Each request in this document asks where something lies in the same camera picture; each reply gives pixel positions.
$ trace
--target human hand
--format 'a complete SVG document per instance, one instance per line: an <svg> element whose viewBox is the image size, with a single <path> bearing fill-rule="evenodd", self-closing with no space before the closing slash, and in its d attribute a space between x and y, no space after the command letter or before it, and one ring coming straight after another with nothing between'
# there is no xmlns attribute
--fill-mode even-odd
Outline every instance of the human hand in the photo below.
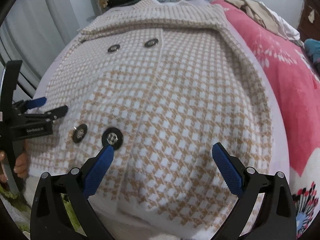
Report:
<svg viewBox="0 0 320 240"><path fill-rule="evenodd" d="M27 154L28 144L27 141L24 141L22 153L16 159L16 165L14 167L14 172L17 173L18 177L25 178L28 175L28 154ZM5 152L0 151L0 162L5 158ZM4 174L0 175L0 182L6 183L7 179Z"/></svg>

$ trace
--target white cloth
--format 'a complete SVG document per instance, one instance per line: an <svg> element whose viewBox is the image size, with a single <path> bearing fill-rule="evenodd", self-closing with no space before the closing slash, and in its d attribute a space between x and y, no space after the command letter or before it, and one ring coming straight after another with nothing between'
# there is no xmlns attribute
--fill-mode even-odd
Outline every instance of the white cloth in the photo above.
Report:
<svg viewBox="0 0 320 240"><path fill-rule="evenodd" d="M274 16L274 21L277 22L277 24L281 27L279 32L281 32L282 35L287 37L289 41L300 40L300 33L295 28L287 23L286 20L279 16L276 12L269 9L263 2L259 3L262 4Z"/></svg>

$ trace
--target screw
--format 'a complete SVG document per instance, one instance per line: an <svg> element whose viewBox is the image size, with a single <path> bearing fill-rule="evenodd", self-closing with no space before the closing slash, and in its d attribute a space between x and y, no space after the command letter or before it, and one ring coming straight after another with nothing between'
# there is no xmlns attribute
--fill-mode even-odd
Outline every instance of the screw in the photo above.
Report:
<svg viewBox="0 0 320 240"><path fill-rule="evenodd" d="M44 172L44 173L42 173L41 178L45 179L46 177L48 177L48 175L49 174L47 172Z"/></svg>
<svg viewBox="0 0 320 240"><path fill-rule="evenodd" d="M256 171L255 171L254 168L249 167L249 168L247 168L247 172L250 173L250 174L254 174Z"/></svg>
<svg viewBox="0 0 320 240"><path fill-rule="evenodd" d="M281 171L279 171L279 172L278 172L278 177L279 177L279 178L284 178L284 173L281 172Z"/></svg>
<svg viewBox="0 0 320 240"><path fill-rule="evenodd" d="M80 170L79 170L78 168L74 168L74 169L71 170L71 174L72 174L72 175L76 175L76 174L79 173L79 171L80 171Z"/></svg>

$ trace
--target round button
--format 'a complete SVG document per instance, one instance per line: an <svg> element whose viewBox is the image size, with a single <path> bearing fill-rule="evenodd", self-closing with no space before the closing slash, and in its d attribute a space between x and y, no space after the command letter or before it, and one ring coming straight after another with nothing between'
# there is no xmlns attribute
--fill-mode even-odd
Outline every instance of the round button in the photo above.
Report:
<svg viewBox="0 0 320 240"><path fill-rule="evenodd" d="M88 127L85 124L79 125L72 135L72 140L74 143L80 143L85 135L87 134Z"/></svg>
<svg viewBox="0 0 320 240"><path fill-rule="evenodd" d="M102 145L111 145L114 150L119 149L123 143L123 134L116 127L110 127L102 135Z"/></svg>
<svg viewBox="0 0 320 240"><path fill-rule="evenodd" d="M108 52L115 52L115 51L117 51L118 49L120 49L120 45L119 45L119 44L115 44L115 45L112 45L112 46L108 49Z"/></svg>
<svg viewBox="0 0 320 240"><path fill-rule="evenodd" d="M144 44L144 46L145 46L146 48L150 48L150 47L153 47L153 46L157 45L158 43L159 43L159 40L158 40L158 39L152 39L152 40L150 40L150 41L147 41L147 42Z"/></svg>

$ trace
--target finger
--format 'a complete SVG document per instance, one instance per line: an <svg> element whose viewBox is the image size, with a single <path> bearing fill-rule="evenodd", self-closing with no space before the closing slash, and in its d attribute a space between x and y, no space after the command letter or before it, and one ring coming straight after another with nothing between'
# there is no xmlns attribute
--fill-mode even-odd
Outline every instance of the finger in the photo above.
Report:
<svg viewBox="0 0 320 240"><path fill-rule="evenodd" d="M24 172L18 173L19 178L26 178L28 176L28 171L25 170Z"/></svg>
<svg viewBox="0 0 320 240"><path fill-rule="evenodd" d="M16 159L16 168L20 167L22 165L25 165L26 163L28 163L28 155L23 152L22 154L19 155L19 157Z"/></svg>
<svg viewBox="0 0 320 240"><path fill-rule="evenodd" d="M5 158L4 151L0 151L0 162L2 162Z"/></svg>
<svg viewBox="0 0 320 240"><path fill-rule="evenodd" d="M2 175L0 175L0 182L1 183L6 183L7 182L7 179L6 179L6 177L2 174Z"/></svg>
<svg viewBox="0 0 320 240"><path fill-rule="evenodd" d="M13 171L14 171L15 173L17 173L17 174L22 173L22 172L24 172L25 170L27 170L27 163L25 163L25 164L23 164L23 165L21 165L21 166L19 166L19 167L16 166L16 167L13 169Z"/></svg>
<svg viewBox="0 0 320 240"><path fill-rule="evenodd" d="M24 140L23 148L24 148L25 150L28 150L28 142L27 142L27 140Z"/></svg>

